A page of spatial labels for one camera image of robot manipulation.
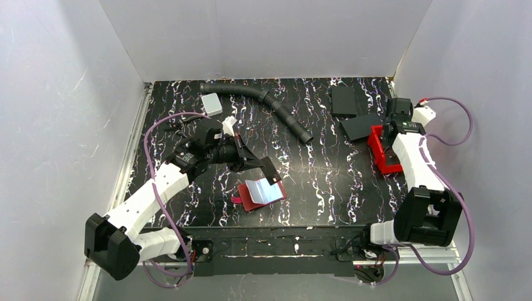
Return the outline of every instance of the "metal frame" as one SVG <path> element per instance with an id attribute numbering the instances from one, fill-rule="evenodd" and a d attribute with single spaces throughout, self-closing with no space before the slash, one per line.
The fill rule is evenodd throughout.
<path id="1" fill-rule="evenodd" d="M 390 93 L 392 97 L 397 97 L 397 94 L 395 93 L 393 81 L 390 81 L 388 78 L 386 78 L 386 82 L 388 83 L 388 88 L 390 89 Z M 131 136 L 129 137 L 124 161 L 122 163 L 122 167 L 120 168 L 119 178 L 117 180 L 115 191 L 113 193 L 114 198 L 111 202 L 109 210 L 117 207 L 124 201 L 125 193 L 127 191 L 127 183 L 129 180 L 129 176 L 131 174 L 131 170 L 133 168 L 134 158 L 135 158 L 135 154 L 137 152 L 137 148 L 140 142 L 142 128 L 144 126 L 144 120 L 146 118 L 146 112 L 147 112 L 147 108 L 148 108 L 148 105 L 151 99 L 152 91 L 153 91 L 153 84 L 146 83 L 144 97 L 139 107 L 139 111 L 138 111 L 138 114 L 135 120 L 135 124 L 132 130 Z M 418 250 L 427 263 L 432 263 L 432 264 L 446 263 L 449 269 L 453 269 L 461 262 L 460 255 L 458 253 L 458 250 L 456 248 L 454 241 L 451 243 L 451 245 L 448 248 L 443 249 L 441 247 L 419 246 Z M 411 249 L 399 248 L 398 251 L 400 254 L 400 260 L 399 260 L 400 264 L 419 264 L 417 257 L 415 256 L 415 254 L 413 253 Z M 385 263 L 389 265 L 389 264 L 394 264 L 395 262 L 386 261 Z M 168 262 L 168 263 L 162 263 L 162 264 L 169 265 L 169 266 L 180 265 L 180 263 L 176 263 L 176 262 Z M 368 262 L 368 261 L 354 261 L 353 262 L 353 265 L 372 265 L 372 264 L 373 262 Z M 85 271 L 83 274 L 82 286 L 78 294 L 78 299 L 77 299 L 78 301 L 93 300 L 95 291 L 96 291 L 96 286 L 97 286 L 97 283 L 100 277 L 100 272 L 101 272 L 101 269 L 96 264 L 94 264 L 90 260 L 87 260 L 87 262 L 85 263 Z M 452 281 L 453 281 L 458 299 L 460 301 L 472 300 L 464 274 L 462 272 L 459 272 L 459 273 L 456 273 L 455 275 L 452 275 L 451 277 L 452 277 Z"/>

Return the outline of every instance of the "black wood table front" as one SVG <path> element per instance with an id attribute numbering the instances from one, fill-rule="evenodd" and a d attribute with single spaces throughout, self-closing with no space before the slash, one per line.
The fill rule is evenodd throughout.
<path id="1" fill-rule="evenodd" d="M 156 82 L 150 100 L 143 133 L 155 121 L 176 112 L 201 112 L 199 95 L 203 81 Z M 283 177 L 287 199 L 255 211 L 244 211 L 233 204 L 231 196 L 245 180 L 262 177 L 260 170 L 231 173 L 226 165 L 211 166 L 184 191 L 170 200 L 168 209 L 183 226 L 320 226 L 366 224 L 389 220 L 406 192 L 401 174 L 383 176 L 373 164 L 367 139 L 350 143 L 339 121 L 331 117 L 327 93 L 331 85 L 346 85 L 355 90 L 360 115 L 377 113 L 384 118 L 390 91 L 384 78 L 296 78 L 221 81 L 268 88 L 314 136 L 311 145 L 302 145 L 271 110 L 259 101 L 235 96 L 221 96 L 223 113 L 237 118 L 236 127 L 257 157 L 269 156 Z M 155 130 L 151 154 L 160 165 L 180 137 Z M 190 134 L 194 125 L 184 130 Z M 146 157 L 141 145 L 136 154 L 126 198 L 148 179 Z M 157 214 L 147 226 L 167 225 Z"/>

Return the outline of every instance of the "black square object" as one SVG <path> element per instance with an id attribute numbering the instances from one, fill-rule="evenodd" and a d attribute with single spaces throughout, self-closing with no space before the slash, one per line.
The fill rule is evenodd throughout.
<path id="1" fill-rule="evenodd" d="M 349 141 L 369 137 L 371 134 L 371 127 L 374 125 L 381 125 L 381 120 L 377 114 L 363 115 L 356 118 L 340 121 L 344 128 Z"/>
<path id="2" fill-rule="evenodd" d="M 356 117 L 356 97 L 353 87 L 332 86 L 331 102 L 333 117 Z"/>

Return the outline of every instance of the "table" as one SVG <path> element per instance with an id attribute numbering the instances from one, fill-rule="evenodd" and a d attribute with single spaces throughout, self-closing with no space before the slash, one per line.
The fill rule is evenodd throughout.
<path id="1" fill-rule="evenodd" d="M 176 112 L 201 112 L 200 83 L 205 81 L 155 82 L 143 133 L 157 120 Z M 237 118 L 236 127 L 253 153 L 269 156 L 283 177 L 288 198 L 255 211 L 244 211 L 231 196 L 246 179 L 259 179 L 260 170 L 231 173 L 226 165 L 211 166 L 185 191 L 168 203 L 169 212 L 181 226 L 320 226 L 366 224 L 393 218 L 407 189 L 402 174 L 383 176 L 373 164 L 366 139 L 350 143 L 339 121 L 331 116 L 328 89 L 346 85 L 355 91 L 360 115 L 384 116 L 390 90 L 386 78 L 287 78 L 221 80 L 268 88 L 301 124 L 313 134 L 311 145 L 302 145 L 271 110 L 241 95 L 220 95 L 223 120 Z M 172 153 L 180 137 L 160 126 L 152 134 L 151 154 L 156 166 Z M 193 131 L 190 124 L 184 130 Z M 135 156 L 126 198 L 148 179 L 142 141 Z M 165 226 L 156 215 L 150 227 Z"/>

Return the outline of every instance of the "black marble table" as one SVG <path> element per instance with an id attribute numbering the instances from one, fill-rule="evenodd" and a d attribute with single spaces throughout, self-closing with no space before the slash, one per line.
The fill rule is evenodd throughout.
<path id="1" fill-rule="evenodd" d="M 149 104 L 145 132 L 155 121 L 176 112 L 201 112 L 200 83 L 205 81 L 156 82 Z M 262 177 L 259 169 L 230 173 L 226 165 L 210 169 L 168 203 L 169 212 L 183 226 L 318 226 L 366 224 L 393 218 L 406 193 L 401 174 L 383 176 L 373 164 L 366 139 L 350 143 L 340 127 L 341 119 L 331 117 L 327 90 L 346 85 L 355 90 L 360 115 L 384 115 L 390 91 L 385 78 L 295 78 L 264 80 L 225 80 L 257 88 L 268 88 L 314 136 L 311 145 L 302 145 L 270 109 L 242 97 L 221 96 L 223 113 L 237 118 L 236 126 L 253 153 L 269 156 L 283 177 L 288 198 L 244 211 L 231 196 L 246 179 Z M 165 125 L 152 134 L 151 154 L 160 165 L 180 139 L 165 132 Z M 191 133 L 194 125 L 184 130 Z M 126 198 L 148 179 L 144 151 L 139 146 L 130 175 Z M 148 224 L 166 225 L 160 213 Z"/>

